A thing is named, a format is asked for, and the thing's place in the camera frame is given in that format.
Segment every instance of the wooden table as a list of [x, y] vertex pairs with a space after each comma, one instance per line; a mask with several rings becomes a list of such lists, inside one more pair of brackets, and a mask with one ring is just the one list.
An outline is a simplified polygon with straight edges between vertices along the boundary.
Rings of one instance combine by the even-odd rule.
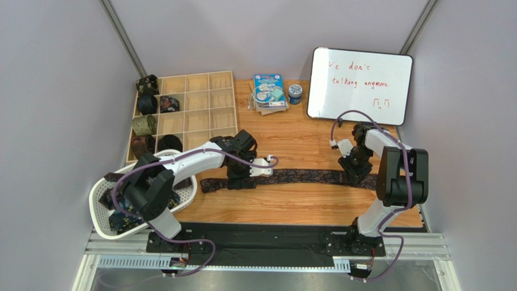
[[[290, 105], [285, 112], [261, 116], [248, 110], [250, 80], [235, 81], [238, 128], [245, 129], [256, 140], [258, 157], [279, 157], [278, 169], [342, 170], [337, 163], [339, 151], [329, 145], [331, 120], [313, 119], [307, 115], [308, 81], [285, 81], [285, 87], [298, 83], [303, 87], [302, 102]], [[335, 139], [351, 138], [355, 123], [345, 122], [337, 128]], [[393, 127], [388, 127], [395, 134]], [[374, 156], [372, 173], [377, 173], [380, 159]], [[224, 178], [226, 168], [197, 175]], [[256, 189], [219, 190], [203, 194], [198, 189], [194, 202], [176, 214], [179, 221], [243, 222], [265, 224], [349, 225], [376, 199], [375, 191], [326, 184], [282, 184], [258, 186]], [[418, 209], [399, 215], [391, 226], [422, 227]]]

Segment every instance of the small container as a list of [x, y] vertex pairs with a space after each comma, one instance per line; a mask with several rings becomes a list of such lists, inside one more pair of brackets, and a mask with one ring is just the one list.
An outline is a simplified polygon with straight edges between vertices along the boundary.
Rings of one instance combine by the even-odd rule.
[[293, 84], [289, 86], [287, 94], [289, 95], [289, 103], [298, 104], [302, 100], [302, 86]]

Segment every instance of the white wall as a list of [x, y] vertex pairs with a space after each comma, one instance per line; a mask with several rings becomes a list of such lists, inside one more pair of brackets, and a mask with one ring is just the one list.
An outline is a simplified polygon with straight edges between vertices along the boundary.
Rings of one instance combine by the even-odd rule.
[[405, 142], [429, 151], [425, 208], [463, 290], [515, 290], [517, 2], [441, 1], [414, 57]]
[[96, 0], [0, 7], [0, 289], [70, 290], [137, 74]]
[[398, 53], [426, 0], [112, 2], [148, 73], [308, 79], [316, 47]]

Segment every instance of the plastic basket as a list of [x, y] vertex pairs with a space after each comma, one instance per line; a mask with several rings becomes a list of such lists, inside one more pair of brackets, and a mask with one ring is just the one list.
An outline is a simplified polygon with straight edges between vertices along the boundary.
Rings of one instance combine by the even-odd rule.
[[[161, 156], [172, 156], [180, 153], [177, 150], [163, 150], [155, 156], [161, 157]], [[127, 173], [133, 169], [135, 164], [129, 165], [127, 167], [123, 167], [122, 169], [116, 171], [115, 173]], [[195, 176], [191, 176], [192, 185], [176, 191], [178, 195], [180, 196], [180, 205], [174, 207], [171, 209], [172, 213], [179, 212], [180, 210], [186, 208], [189, 206], [192, 201], [194, 200], [194, 196], [197, 191], [197, 181], [195, 179]], [[90, 214], [92, 216], [93, 225], [95, 226], [95, 229], [97, 230], [97, 233], [105, 238], [105, 239], [120, 239], [125, 236], [131, 235], [133, 233], [137, 233], [142, 229], [145, 229], [148, 227], [147, 223], [143, 223], [142, 225], [139, 225], [133, 229], [130, 229], [124, 233], [121, 233], [117, 235], [116, 232], [111, 230], [109, 227], [109, 216], [114, 212], [114, 210], [109, 210], [106, 208], [106, 206], [102, 205], [99, 202], [99, 199], [101, 198], [102, 194], [109, 188], [112, 188], [115, 186], [114, 182], [108, 182], [104, 178], [100, 179], [95, 185], [93, 186], [92, 190], [90, 191]]]

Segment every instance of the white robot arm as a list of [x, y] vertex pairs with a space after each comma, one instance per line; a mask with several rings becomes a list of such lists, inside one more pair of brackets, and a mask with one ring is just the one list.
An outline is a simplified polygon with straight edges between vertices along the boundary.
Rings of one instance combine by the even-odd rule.
[[377, 176], [377, 199], [368, 211], [352, 223], [353, 235], [350, 244], [354, 252], [367, 252], [375, 248], [380, 233], [397, 217], [397, 209], [407, 207], [408, 189], [404, 175], [410, 176], [413, 201], [410, 207], [422, 204], [428, 193], [428, 154], [422, 149], [404, 147], [408, 154], [409, 173], [400, 175], [403, 167], [403, 151], [399, 145], [388, 138], [373, 125], [357, 124], [352, 131], [357, 145], [348, 139], [332, 143], [334, 149], [341, 152], [338, 162], [347, 172], [352, 186], [361, 182], [369, 174], [372, 165], [368, 162], [373, 153], [381, 157]]
[[[272, 175], [272, 156], [257, 159], [256, 141], [241, 130], [235, 137], [216, 137], [202, 146], [173, 156], [156, 158], [142, 156], [135, 169], [159, 162], [162, 166], [149, 167], [131, 175], [122, 186], [124, 197], [138, 214], [162, 235], [173, 238], [181, 230], [180, 223], [167, 208], [167, 201], [174, 185], [209, 169], [228, 168], [228, 189], [255, 188], [248, 178]], [[228, 158], [236, 156], [244, 162]], [[150, 186], [145, 182], [152, 179]]]

